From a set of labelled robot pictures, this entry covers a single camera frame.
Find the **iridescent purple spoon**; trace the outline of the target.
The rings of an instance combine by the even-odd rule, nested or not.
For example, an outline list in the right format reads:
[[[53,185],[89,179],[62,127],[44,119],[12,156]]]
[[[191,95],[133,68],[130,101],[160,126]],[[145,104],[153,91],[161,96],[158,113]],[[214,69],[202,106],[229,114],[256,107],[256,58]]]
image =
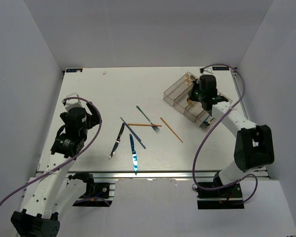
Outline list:
[[[203,120],[203,124],[205,124],[206,126],[209,126],[211,124],[211,122],[214,120],[214,118],[210,115],[208,115],[204,120]]]

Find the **orange chopstick horizontal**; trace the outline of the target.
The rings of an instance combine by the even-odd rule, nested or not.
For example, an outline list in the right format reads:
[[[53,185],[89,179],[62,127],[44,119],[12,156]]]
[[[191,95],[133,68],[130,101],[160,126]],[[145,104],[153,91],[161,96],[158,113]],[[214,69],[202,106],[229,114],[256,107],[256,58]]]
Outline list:
[[[149,127],[162,127],[160,124],[143,124],[143,123],[128,123],[128,126],[149,126]]]

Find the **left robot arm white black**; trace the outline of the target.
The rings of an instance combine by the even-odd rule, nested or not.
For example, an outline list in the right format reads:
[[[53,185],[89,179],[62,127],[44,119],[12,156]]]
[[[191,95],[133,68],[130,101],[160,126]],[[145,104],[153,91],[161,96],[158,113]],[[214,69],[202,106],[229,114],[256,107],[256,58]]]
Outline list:
[[[38,186],[22,211],[14,211],[11,222],[22,237],[55,237],[60,221],[80,197],[94,193],[93,176],[78,172],[69,176],[68,185],[61,186],[76,158],[87,149],[88,130],[101,126],[101,116],[91,102],[87,108],[81,99],[63,101],[66,111],[60,114],[64,125],[57,131],[51,148],[48,166],[41,175]]]

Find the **orange chopstick diagonal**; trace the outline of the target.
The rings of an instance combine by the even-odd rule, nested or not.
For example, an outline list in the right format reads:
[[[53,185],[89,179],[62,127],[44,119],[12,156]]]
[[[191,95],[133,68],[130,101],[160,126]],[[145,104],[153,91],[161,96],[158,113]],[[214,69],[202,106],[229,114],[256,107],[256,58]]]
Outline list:
[[[166,120],[162,117],[160,117],[161,121],[168,127],[168,129],[179,139],[181,143],[183,143],[183,140],[179,137],[179,135],[173,130],[173,128],[166,122]]]

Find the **black spoon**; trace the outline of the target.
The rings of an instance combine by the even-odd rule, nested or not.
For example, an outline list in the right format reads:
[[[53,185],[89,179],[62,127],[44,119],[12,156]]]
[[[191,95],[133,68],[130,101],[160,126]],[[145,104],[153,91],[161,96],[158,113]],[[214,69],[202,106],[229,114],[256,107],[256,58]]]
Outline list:
[[[200,128],[201,129],[207,129],[208,127],[210,127],[212,125],[212,123],[215,121],[214,118],[210,119],[209,121],[204,120],[201,124],[200,124]]]

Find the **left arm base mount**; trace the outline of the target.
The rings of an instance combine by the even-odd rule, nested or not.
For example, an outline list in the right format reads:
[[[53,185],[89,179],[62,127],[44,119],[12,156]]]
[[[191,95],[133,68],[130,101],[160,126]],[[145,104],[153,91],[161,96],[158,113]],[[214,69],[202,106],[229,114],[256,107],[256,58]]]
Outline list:
[[[79,172],[68,176],[71,180],[81,180],[85,186],[85,192],[73,204],[77,207],[109,207],[112,204],[115,184],[109,182],[96,182],[91,173]]]

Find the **iridescent green fork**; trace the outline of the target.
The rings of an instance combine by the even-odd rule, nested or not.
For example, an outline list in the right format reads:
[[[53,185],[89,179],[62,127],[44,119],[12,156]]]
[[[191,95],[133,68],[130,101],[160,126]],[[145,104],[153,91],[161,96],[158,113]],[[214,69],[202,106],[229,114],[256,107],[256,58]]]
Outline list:
[[[156,124],[152,123],[152,121],[148,118],[148,116],[141,110],[139,106],[136,106],[136,108],[140,111],[140,113],[148,120],[148,122],[151,124],[151,127],[155,132],[159,132],[160,128],[156,126]]]

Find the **ornate gold fork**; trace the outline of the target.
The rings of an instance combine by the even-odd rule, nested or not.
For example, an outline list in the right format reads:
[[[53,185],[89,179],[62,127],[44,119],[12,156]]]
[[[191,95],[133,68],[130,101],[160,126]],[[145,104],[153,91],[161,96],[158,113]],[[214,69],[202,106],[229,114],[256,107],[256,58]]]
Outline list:
[[[192,74],[188,74],[186,73],[185,75],[185,82],[186,82],[186,85],[187,85],[187,89],[188,89],[188,92],[187,92],[187,98],[186,98],[186,101],[187,101],[187,104],[189,105],[190,103],[192,103],[191,99],[190,99],[190,83],[193,83],[195,81],[195,76],[192,75]]]

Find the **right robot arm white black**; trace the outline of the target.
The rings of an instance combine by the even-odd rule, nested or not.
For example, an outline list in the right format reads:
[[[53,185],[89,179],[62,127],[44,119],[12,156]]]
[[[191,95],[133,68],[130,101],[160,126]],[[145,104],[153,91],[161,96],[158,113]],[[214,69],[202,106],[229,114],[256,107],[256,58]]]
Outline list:
[[[254,169],[274,163],[271,128],[257,125],[237,112],[227,98],[218,94],[213,75],[201,75],[193,82],[189,98],[200,102],[202,109],[217,124],[222,123],[236,139],[233,161],[214,176],[211,189],[217,196],[226,196],[232,185],[247,177]]]

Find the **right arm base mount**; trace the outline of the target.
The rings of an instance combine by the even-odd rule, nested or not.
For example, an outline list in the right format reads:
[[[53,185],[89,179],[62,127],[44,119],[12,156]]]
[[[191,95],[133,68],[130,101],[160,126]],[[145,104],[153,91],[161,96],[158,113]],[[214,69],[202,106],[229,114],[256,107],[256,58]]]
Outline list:
[[[244,209],[243,195],[239,184],[215,191],[199,189],[195,184],[191,188],[197,192],[199,210]]]

